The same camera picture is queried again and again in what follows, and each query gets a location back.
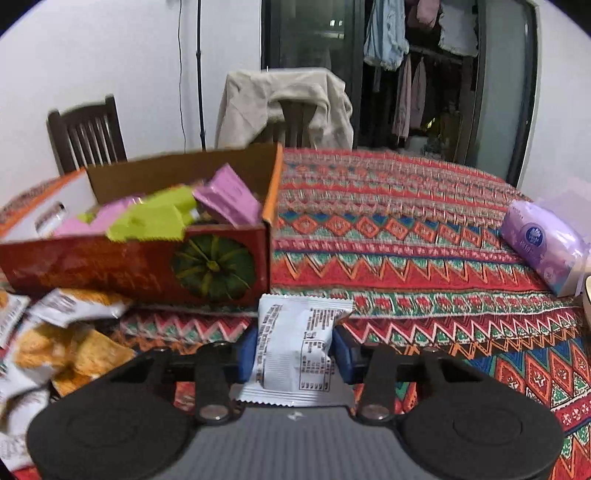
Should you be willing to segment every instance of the table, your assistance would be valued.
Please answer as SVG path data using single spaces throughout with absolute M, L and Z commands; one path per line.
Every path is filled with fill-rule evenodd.
M 345 325 L 358 341 L 409 355 L 436 345 L 543 403 L 566 436 L 553 478 L 584 480 L 591 374 L 583 309 L 572 297 L 555 298 L 500 240 L 517 198 L 524 197 L 494 176 L 435 160 L 286 150 L 273 291 L 354 299 L 356 315 Z M 203 342 L 235 340 L 254 316 L 136 309 L 112 337 L 139 350 L 191 353 Z M 414 384 L 399 384 L 398 395 L 399 413 L 417 402 Z M 192 401 L 181 385 L 177 405 L 189 410 Z

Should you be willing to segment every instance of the blue denim garment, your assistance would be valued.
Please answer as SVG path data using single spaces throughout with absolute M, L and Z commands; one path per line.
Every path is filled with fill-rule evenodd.
M 365 63 L 386 70 L 400 67 L 408 53 L 404 0 L 374 0 L 363 46 Z

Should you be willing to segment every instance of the chair backrest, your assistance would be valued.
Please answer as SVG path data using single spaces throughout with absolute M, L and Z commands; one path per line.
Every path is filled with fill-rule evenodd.
M 64 113 L 54 110 L 47 125 L 62 173 L 127 161 L 112 95 L 105 97 L 105 103 L 80 105 Z
M 281 142 L 284 146 L 309 148 L 308 126 L 316 111 L 316 105 L 306 102 L 280 100 L 285 122 L 268 124 L 253 143 Z

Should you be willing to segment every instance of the white logo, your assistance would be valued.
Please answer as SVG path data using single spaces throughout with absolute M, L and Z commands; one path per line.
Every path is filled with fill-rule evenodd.
M 303 418 L 304 414 L 300 411 L 295 411 L 294 413 L 290 413 L 287 418 L 293 421 L 298 421 L 299 419 Z

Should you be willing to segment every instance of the red box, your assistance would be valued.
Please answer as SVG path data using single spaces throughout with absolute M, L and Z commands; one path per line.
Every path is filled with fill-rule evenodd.
M 260 224 L 190 226 L 183 242 L 118 243 L 98 235 L 40 238 L 40 225 L 57 207 L 78 215 L 97 203 L 209 179 L 225 163 L 264 199 Z M 282 165 L 280 144 L 253 145 L 163 155 L 66 175 L 0 223 L 0 269 L 16 291 L 30 295 L 67 287 L 114 291 L 146 302 L 255 304 L 269 291 Z M 213 270 L 207 271 L 204 287 L 203 264 L 209 260 L 217 266 L 208 264 Z

